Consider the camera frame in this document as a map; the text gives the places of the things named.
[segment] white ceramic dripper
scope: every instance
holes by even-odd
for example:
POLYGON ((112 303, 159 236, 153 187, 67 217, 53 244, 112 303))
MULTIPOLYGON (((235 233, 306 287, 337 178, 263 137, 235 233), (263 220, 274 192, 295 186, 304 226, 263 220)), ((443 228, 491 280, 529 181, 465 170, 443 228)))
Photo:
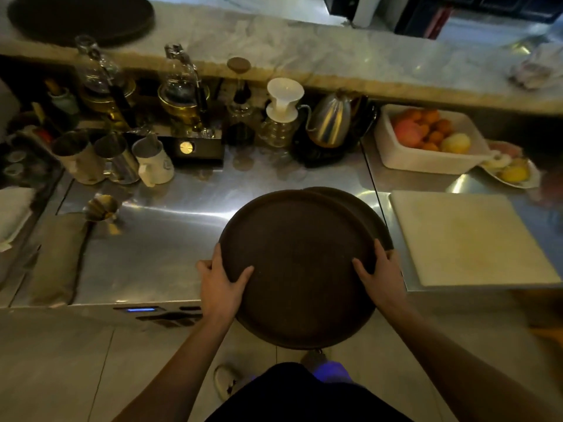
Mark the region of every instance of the white ceramic dripper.
POLYGON ((277 122, 292 122, 297 119, 297 102, 305 94, 303 86, 289 78, 274 78, 268 82, 268 93, 272 102, 266 107, 269 118, 277 122))

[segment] white plastic bin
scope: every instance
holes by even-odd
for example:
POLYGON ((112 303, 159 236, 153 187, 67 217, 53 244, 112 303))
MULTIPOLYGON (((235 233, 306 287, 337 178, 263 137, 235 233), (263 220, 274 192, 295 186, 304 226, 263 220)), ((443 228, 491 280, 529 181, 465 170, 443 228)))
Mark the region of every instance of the white plastic bin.
POLYGON ((468 154, 427 151, 401 145, 393 131, 391 118, 408 108, 420 109, 406 105, 384 105, 381 108, 381 118, 377 121, 374 136, 385 167, 425 173, 463 174, 491 157, 487 142, 471 119, 465 114, 452 111, 439 111, 440 118, 452 122, 454 133, 469 136, 471 148, 468 154))

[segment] marble ledge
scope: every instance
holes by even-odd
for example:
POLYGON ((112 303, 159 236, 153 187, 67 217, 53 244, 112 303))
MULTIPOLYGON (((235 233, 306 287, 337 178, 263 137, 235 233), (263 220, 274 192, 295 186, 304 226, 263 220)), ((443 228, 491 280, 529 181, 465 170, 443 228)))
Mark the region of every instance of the marble ledge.
MULTIPOLYGON (((280 18, 155 1, 154 29, 110 49, 126 68, 159 70, 166 42, 181 42, 204 76, 235 77, 233 56, 250 60, 243 77, 277 76, 304 86, 345 88, 403 101, 500 108, 546 115, 563 113, 563 90, 525 91, 507 80, 523 57, 508 50, 457 46, 392 33, 315 25, 280 18)), ((74 48, 33 42, 0 17, 0 54, 72 63, 74 48)))

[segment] white cutting board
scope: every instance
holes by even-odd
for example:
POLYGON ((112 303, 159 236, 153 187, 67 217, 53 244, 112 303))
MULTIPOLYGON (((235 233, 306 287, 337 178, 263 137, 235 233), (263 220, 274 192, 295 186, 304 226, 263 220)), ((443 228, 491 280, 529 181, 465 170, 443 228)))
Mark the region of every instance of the white cutting board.
POLYGON ((393 191, 391 204, 424 286, 561 281, 503 195, 393 191))

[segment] person's left hand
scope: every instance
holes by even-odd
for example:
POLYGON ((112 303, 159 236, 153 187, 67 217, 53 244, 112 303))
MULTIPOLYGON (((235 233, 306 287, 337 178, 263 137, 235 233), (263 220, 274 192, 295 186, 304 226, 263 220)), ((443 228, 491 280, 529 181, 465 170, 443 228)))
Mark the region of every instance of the person's left hand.
POLYGON ((198 261, 195 265, 201 274, 201 311, 203 317, 218 319, 229 324, 235 319, 243 298, 244 288, 254 271, 250 266, 242 272, 236 283, 231 283, 223 269, 221 245, 217 243, 211 261, 198 261))

